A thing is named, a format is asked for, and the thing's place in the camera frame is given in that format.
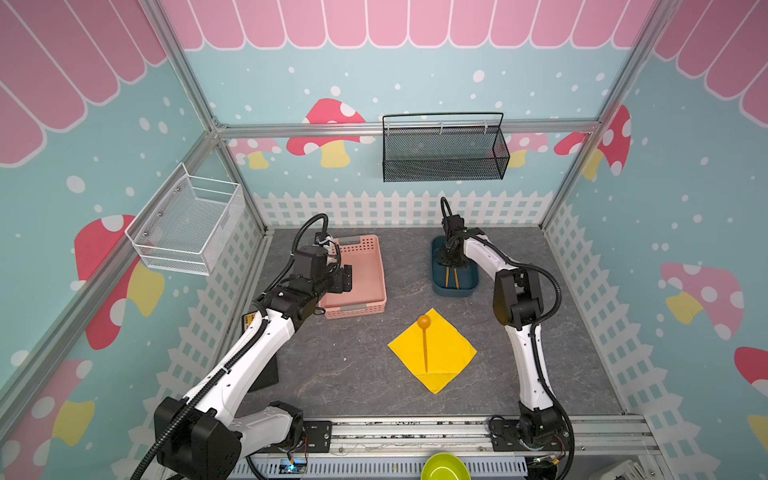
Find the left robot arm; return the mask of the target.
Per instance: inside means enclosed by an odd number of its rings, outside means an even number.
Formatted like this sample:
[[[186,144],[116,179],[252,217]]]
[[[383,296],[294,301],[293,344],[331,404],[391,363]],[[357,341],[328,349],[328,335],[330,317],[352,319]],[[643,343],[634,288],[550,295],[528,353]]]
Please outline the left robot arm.
[[[182,398],[158,405],[155,441],[132,478],[157,462],[177,479],[226,479],[250,454],[270,446],[292,451],[303,442],[303,413],[285,402],[246,417],[235,414],[280,348],[307,319],[322,314],[322,298],[352,289],[352,268],[343,264],[328,226],[328,215],[319,213],[300,227],[287,264],[252,302],[253,319],[243,335]]]

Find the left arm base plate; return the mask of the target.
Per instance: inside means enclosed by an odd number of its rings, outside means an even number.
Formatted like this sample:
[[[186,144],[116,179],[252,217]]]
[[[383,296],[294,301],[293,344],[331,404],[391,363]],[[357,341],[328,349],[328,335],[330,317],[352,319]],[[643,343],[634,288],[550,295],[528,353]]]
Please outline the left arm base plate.
[[[281,443],[259,450],[259,453],[290,452],[292,455],[304,453],[329,453],[333,423],[331,421],[304,421],[300,433],[290,433]]]

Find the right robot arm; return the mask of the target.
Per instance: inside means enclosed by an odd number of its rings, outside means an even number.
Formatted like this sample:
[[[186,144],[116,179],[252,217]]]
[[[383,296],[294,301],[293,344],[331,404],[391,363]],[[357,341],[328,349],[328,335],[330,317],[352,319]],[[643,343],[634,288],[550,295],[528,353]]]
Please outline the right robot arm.
[[[529,450],[541,450],[568,431],[567,414],[550,386],[541,345],[541,324],[562,304],[562,290],[546,269],[512,259],[479,228],[469,228],[440,199],[445,241],[438,262],[446,267],[477,265],[494,281],[492,308],[512,345],[519,380],[519,420],[514,436]]]

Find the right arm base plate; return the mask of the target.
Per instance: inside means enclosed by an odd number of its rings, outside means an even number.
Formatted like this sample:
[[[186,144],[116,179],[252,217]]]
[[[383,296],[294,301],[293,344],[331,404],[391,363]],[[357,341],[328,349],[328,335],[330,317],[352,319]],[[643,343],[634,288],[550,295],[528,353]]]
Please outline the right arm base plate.
[[[573,435],[570,425],[556,411],[522,414],[519,417],[494,415],[487,422],[495,452],[542,451],[565,452],[567,437]]]

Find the orange plastic spoon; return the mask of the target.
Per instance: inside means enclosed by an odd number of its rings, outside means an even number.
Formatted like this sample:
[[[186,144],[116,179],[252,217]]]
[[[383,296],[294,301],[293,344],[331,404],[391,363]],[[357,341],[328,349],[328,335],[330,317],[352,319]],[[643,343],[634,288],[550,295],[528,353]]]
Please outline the orange plastic spoon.
[[[428,329],[431,326],[431,318],[428,315],[422,315],[417,320],[417,325],[422,332],[422,352],[424,372],[429,372],[429,350],[428,350]]]

